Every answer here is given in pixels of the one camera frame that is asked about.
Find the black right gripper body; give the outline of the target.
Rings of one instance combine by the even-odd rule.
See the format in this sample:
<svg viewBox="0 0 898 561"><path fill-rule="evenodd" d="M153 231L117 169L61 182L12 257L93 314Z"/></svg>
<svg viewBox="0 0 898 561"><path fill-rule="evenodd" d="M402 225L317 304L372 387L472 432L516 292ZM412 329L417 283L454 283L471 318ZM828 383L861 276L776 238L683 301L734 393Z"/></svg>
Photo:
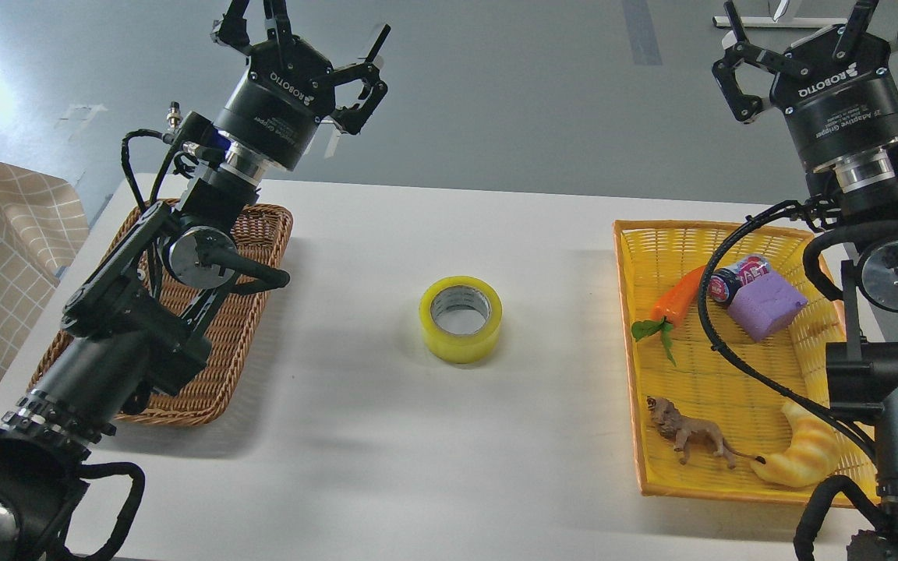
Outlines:
<svg viewBox="0 0 898 561"><path fill-rule="evenodd" d="M769 93L806 173L898 143L898 89L889 69L889 43L865 33L853 52L833 59L841 36L839 27L830 26L789 46L784 59L808 71L777 75Z"/></svg>

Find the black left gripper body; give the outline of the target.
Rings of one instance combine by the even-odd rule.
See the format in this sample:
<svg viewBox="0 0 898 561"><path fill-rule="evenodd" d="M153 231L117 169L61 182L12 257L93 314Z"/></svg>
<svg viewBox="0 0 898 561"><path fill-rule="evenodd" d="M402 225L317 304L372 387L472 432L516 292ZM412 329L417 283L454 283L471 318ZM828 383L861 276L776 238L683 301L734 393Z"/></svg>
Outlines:
<svg viewBox="0 0 898 561"><path fill-rule="evenodd" d="M214 127L285 170L295 169L320 118L336 108L334 89L313 88L330 67L305 41L285 55L270 41L256 44Z"/></svg>

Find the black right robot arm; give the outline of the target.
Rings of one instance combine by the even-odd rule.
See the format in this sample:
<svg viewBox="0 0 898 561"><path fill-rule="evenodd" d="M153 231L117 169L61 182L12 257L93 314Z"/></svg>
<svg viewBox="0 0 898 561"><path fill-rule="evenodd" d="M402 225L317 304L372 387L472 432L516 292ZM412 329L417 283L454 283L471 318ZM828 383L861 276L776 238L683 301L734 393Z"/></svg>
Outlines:
<svg viewBox="0 0 898 561"><path fill-rule="evenodd" d="M796 527L799 560L814 542L837 495L871 525L852 537L849 560L898 560L898 342L861 334L858 297L898 313L898 89L889 59L894 43L868 32L875 1L858 1L835 23L777 53L752 43L734 3L724 4L735 42L712 74L735 120L753 122L768 107L784 114L808 181L809 199L784 201L749 217L728 235L703 271L701 292L728 249L778 219L804 221L816 236L803 252L810 284L843 302L844 342L826 347L827 405L756 372L721 340L698 303L712 349L731 365L803 406L856 445L875 465L876 499L844 475L817 484Z"/></svg>

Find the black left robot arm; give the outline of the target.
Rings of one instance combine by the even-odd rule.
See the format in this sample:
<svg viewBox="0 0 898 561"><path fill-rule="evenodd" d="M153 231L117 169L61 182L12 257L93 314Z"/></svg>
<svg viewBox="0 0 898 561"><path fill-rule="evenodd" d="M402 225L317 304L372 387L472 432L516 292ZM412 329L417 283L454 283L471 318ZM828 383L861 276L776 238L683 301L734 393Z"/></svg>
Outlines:
<svg viewBox="0 0 898 561"><path fill-rule="evenodd" d="M265 1L265 35L247 34L246 1L232 1L211 39L246 57L246 74L214 120L182 116L170 131L135 130L168 145L161 173L189 179L172 205L159 200L163 177L143 196L122 141L122 170L139 220L65 303L72 342L0 424L0 560L72 560L65 547L72 514L89 483L129 477L111 535L90 554L111 560L127 539L145 490L136 463L87 463L90 444L114 434L118 413L140 413L152 394L174 397L206 367L207 328L232 295L289 283L286 271L245 258L232 228L259 199L268 167L295 169L320 124L359 134L388 92L379 50L389 25L357 62L336 67L290 25L284 1Z"/></svg>

